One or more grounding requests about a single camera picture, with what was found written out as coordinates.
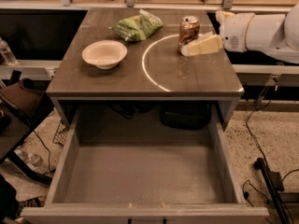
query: chip bag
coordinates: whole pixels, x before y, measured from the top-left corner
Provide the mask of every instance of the chip bag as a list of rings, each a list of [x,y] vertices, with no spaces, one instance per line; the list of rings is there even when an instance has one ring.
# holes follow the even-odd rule
[[[142,41],[155,34],[163,26],[164,24],[158,17],[141,9],[138,15],[114,23],[111,29],[125,41]]]

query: bowl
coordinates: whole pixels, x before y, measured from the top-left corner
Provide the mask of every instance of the bowl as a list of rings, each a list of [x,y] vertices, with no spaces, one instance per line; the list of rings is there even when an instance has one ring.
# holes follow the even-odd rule
[[[112,40],[103,40],[92,43],[82,52],[86,63],[100,69],[111,69],[116,66],[127,54],[127,48],[121,43]]]

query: can lid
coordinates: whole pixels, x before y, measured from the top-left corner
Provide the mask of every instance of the can lid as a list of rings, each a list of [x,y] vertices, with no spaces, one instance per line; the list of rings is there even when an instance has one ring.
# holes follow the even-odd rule
[[[194,16],[185,16],[183,17],[183,20],[187,23],[197,23],[199,21],[198,18]]]

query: coffee can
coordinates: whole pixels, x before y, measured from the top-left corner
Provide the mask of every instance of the coffee can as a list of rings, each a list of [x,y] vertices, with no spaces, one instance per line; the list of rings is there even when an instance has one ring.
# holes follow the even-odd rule
[[[194,16],[185,16],[179,26],[178,36],[178,51],[180,52],[181,47],[187,45],[193,40],[197,39],[199,34],[199,19]]]

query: speckled floor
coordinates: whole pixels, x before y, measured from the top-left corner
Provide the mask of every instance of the speckled floor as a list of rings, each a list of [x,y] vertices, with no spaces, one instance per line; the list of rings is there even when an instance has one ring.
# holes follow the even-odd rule
[[[280,223],[274,205],[271,202],[267,204],[265,197],[258,192],[262,192],[270,199],[261,172],[253,168],[253,163],[257,158],[263,157],[260,149],[258,149],[259,145],[271,171],[280,172],[283,177],[289,171],[299,168],[299,103],[271,102],[266,108],[251,114],[254,109],[252,101],[242,100],[232,116],[225,135],[238,175],[239,185],[240,187],[244,186],[244,190],[249,193],[248,206],[266,206],[270,217],[263,223]],[[256,136],[258,143],[254,142],[249,133],[246,125],[248,118],[248,126]],[[61,146],[52,142],[59,122],[60,118],[54,112],[36,129],[51,152],[50,169],[56,166],[62,150]],[[43,148],[34,134],[27,138],[22,149],[27,152],[34,151],[41,155],[44,159],[42,165],[48,168],[48,151]],[[7,172],[2,168],[0,172],[18,191],[18,200],[47,195],[48,187],[44,185],[31,181],[24,176]],[[288,175],[283,185],[288,192],[299,192],[299,172]],[[299,204],[287,204],[287,207],[291,214],[290,223],[299,223]]]

